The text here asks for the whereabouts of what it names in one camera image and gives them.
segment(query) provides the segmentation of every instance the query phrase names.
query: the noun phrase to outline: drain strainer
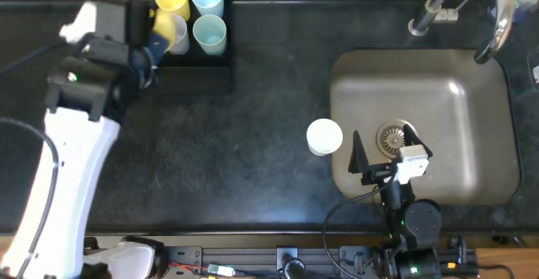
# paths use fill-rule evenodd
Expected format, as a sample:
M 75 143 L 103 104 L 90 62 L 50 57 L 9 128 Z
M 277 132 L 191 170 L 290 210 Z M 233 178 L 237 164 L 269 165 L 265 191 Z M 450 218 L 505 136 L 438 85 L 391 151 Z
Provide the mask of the drain strainer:
M 387 157 L 397 157 L 398 149 L 404 146 L 403 126 L 405 124 L 410 125 L 410 127 L 412 127 L 412 129 L 415 131 L 414 127 L 404 120 L 388 122 L 380 126 L 378 129 L 378 133 L 376 134 L 376 142 L 380 151 Z

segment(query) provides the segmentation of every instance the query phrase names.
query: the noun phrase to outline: sink basin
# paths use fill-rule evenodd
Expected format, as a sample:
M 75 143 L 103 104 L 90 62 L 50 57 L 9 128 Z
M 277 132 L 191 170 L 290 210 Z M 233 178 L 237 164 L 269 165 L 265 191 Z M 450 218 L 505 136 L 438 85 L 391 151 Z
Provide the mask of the sink basin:
M 520 166 L 504 70 L 478 65 L 474 51 L 351 51 L 331 71 L 331 119 L 344 140 L 333 177 L 353 197 L 372 190 L 348 173 L 357 130 L 370 164 L 387 162 L 409 123 L 432 150 L 426 174 L 412 180 L 418 198 L 445 204 L 507 202 Z

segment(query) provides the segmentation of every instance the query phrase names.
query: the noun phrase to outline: countertop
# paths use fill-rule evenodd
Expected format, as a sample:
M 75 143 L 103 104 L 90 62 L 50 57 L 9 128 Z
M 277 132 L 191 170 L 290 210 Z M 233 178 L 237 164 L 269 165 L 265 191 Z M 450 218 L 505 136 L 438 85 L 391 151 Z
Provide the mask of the countertop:
M 0 67 L 54 40 L 82 0 L 0 0 Z M 306 130 L 329 118 L 329 70 L 356 49 L 477 49 L 492 33 L 471 0 L 456 24 L 425 37 L 408 21 L 425 0 L 227 0 L 233 90 L 227 95 L 144 94 L 129 109 L 107 157 L 88 233 L 312 233 L 345 198 L 331 157 L 315 157 Z M 447 6 L 461 0 L 448 0 Z M 507 72 L 522 168 L 513 199 L 498 206 L 444 205 L 446 233 L 539 229 L 539 15 L 516 25 L 497 56 Z M 0 115 L 43 126 L 46 71 L 54 51 L 3 79 Z M 41 143 L 0 127 L 0 232 L 13 233 L 28 198 Z M 344 208 L 330 230 L 385 233 L 379 207 Z

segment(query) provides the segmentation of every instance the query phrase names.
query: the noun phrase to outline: metal bracket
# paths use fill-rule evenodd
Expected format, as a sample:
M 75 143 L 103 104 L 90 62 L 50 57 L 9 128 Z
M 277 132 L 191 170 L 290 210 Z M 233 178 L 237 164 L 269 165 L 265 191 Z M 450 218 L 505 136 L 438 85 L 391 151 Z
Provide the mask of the metal bracket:
M 372 262 L 372 249 L 367 246 L 342 246 L 339 249 L 339 263 L 350 274 L 377 278 Z M 343 272 L 340 272 L 340 277 L 350 279 Z
M 290 255 L 293 258 L 297 258 L 297 248 L 277 248 L 277 272 L 283 268 L 283 257 Z
M 167 250 L 169 263 L 174 261 L 190 266 L 202 264 L 202 248 L 200 246 L 168 246 Z M 199 270 L 193 270 L 193 273 L 190 273 L 180 267 L 171 266 L 163 279 L 198 279 L 200 275 Z

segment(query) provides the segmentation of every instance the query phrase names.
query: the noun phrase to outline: stainless steel sink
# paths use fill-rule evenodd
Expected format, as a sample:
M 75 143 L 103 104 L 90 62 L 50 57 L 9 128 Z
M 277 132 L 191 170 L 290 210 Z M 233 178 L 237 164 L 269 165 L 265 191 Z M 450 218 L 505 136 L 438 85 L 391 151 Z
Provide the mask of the stainless steel sink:
M 504 70 L 478 65 L 474 51 L 351 51 L 331 72 L 331 119 L 344 141 L 333 154 L 333 177 L 353 197 L 372 190 L 349 174 L 357 130 L 371 164 L 402 145 L 409 123 L 432 150 L 427 173 L 412 181 L 418 198 L 439 203 L 507 202 L 520 183 Z

